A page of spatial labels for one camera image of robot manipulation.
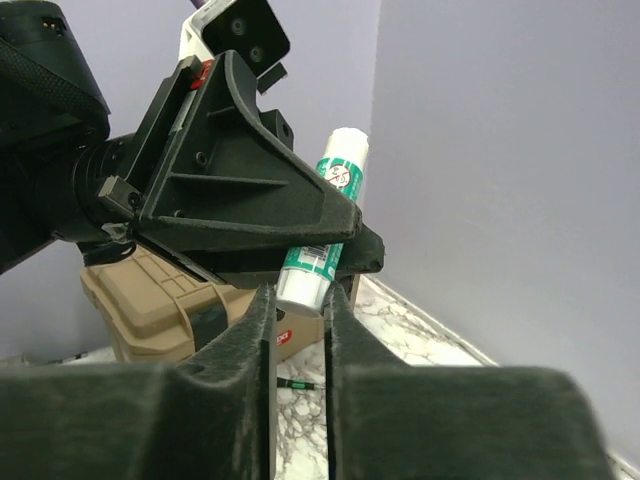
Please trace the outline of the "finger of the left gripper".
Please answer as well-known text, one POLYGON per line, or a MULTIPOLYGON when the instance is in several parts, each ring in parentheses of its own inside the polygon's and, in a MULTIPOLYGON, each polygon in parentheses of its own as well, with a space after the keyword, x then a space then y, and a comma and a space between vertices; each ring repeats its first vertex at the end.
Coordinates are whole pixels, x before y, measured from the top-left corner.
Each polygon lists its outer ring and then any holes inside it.
POLYGON ((207 238, 199 264, 240 289, 275 283, 287 263, 331 273, 337 279, 377 273, 384 266, 382 237, 366 225, 353 237, 332 244, 315 237, 289 236, 272 226, 207 221, 201 229, 207 238))

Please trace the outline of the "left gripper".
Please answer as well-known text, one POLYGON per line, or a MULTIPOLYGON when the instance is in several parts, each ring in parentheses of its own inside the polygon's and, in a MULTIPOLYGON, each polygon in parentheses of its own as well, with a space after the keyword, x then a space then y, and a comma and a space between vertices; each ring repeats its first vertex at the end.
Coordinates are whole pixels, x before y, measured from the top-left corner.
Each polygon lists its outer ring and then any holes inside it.
MULTIPOLYGON (((256 86, 234 51, 214 62, 181 60, 97 192, 109 211, 102 229, 127 240, 144 197, 135 230, 167 250, 203 250, 207 221, 317 233, 316 172, 280 139, 289 130, 282 119, 274 131, 263 125, 256 86)), ((345 240, 362 226, 356 205, 355 213, 345 240)))

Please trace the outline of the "green white glue stick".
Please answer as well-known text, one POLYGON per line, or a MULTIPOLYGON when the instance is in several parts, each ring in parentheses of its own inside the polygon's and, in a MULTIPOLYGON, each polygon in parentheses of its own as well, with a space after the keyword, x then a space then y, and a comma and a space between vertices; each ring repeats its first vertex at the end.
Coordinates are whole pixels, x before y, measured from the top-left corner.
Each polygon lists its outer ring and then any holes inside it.
MULTIPOLYGON (((303 237, 315 237, 329 244, 345 241, 346 233, 354 228, 355 202, 364 181, 368 151, 368 135, 358 128, 341 127, 331 133, 315 166, 316 185, 322 194, 322 202, 316 209, 319 231, 303 237)), ((277 308, 287 314, 319 318, 335 279, 331 273, 287 263, 276 284, 277 308)))

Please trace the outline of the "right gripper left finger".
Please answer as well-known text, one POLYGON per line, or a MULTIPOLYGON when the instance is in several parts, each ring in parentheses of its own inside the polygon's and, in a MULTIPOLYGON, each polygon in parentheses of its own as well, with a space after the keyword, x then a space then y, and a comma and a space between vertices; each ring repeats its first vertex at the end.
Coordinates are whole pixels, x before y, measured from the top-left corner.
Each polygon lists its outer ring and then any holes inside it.
POLYGON ((179 363, 1 372, 5 479, 270 479, 275 474, 275 295, 179 363))

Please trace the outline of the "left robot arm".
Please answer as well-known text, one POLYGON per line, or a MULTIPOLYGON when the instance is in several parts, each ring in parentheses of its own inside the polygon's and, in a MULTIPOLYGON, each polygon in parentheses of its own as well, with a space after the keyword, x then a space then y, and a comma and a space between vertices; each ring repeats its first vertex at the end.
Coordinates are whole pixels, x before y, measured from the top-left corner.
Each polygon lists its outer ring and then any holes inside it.
POLYGON ((289 39, 266 1, 209 1, 137 130, 109 108, 59 5, 1 5, 1 267, 55 241, 86 265, 143 247, 200 281, 253 289, 289 248, 343 246, 339 278, 379 272, 381 237, 293 150, 256 102, 285 76, 289 39))

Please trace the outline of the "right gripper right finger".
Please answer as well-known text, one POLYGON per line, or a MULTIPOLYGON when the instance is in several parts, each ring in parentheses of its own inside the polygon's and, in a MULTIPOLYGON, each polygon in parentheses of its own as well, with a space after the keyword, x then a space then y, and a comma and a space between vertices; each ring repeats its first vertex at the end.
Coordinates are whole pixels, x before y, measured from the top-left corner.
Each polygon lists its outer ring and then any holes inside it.
POLYGON ((540 367, 412 366, 326 298, 328 471, 333 479, 610 479, 591 405, 540 367))

